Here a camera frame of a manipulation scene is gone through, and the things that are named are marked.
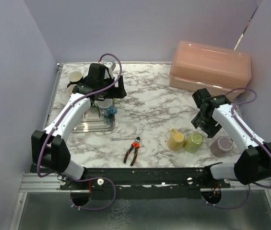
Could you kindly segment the blue dotted mug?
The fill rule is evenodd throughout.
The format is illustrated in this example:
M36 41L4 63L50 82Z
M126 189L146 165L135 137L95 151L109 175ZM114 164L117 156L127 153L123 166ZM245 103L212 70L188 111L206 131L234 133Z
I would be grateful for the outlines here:
M97 101L99 111L103 114L104 120L110 123L113 116L118 112L117 108L113 105L112 99L104 99L103 101Z

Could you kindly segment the black mug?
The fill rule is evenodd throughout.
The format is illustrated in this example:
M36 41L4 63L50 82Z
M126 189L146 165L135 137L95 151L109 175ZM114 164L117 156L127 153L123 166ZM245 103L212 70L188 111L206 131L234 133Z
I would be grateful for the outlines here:
M75 86L79 83L84 83L83 74L80 71L73 71L68 75L68 81L69 83L67 87Z

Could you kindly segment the lime green faceted mug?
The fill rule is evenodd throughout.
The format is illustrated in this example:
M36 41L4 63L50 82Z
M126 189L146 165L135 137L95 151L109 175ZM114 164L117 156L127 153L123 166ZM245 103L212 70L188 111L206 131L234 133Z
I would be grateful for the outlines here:
M202 146L203 141L204 137L200 133L194 132L185 140L184 149L189 153L196 153Z

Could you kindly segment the pink and blue mug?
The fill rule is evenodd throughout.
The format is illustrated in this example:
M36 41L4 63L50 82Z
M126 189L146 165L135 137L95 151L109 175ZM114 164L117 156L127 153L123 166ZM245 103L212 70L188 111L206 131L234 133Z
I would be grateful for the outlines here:
M71 84L67 87L66 93L68 96L71 96L73 94L73 89L76 87L76 84Z

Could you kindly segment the yellow mug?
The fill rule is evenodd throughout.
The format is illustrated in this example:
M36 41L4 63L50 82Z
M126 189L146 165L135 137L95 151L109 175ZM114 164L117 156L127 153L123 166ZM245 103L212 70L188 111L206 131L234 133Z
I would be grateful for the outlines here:
M185 136L182 132L177 129L171 129L170 136L167 140L167 146L171 151L177 152L180 151L185 142Z

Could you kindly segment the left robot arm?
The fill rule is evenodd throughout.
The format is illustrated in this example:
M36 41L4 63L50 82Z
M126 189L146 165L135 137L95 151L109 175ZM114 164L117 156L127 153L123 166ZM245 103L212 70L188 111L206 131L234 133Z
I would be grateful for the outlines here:
M86 187L85 168L71 159L66 142L84 113L100 99L122 99L126 96L123 77L113 77L109 67L93 63L86 77L73 88L68 103L43 131L31 136L32 159L40 167L48 168L71 178L77 189Z

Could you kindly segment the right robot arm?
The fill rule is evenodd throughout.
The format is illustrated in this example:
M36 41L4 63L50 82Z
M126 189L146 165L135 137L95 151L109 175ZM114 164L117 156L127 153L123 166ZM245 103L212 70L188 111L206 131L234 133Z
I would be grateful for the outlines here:
M257 184L271 177L271 142L259 137L244 122L225 95L212 96L206 88L195 91L193 100L199 109L191 123L213 138L224 129L241 155L235 163L216 163L204 167L202 182L214 187L219 180L228 179L241 184Z

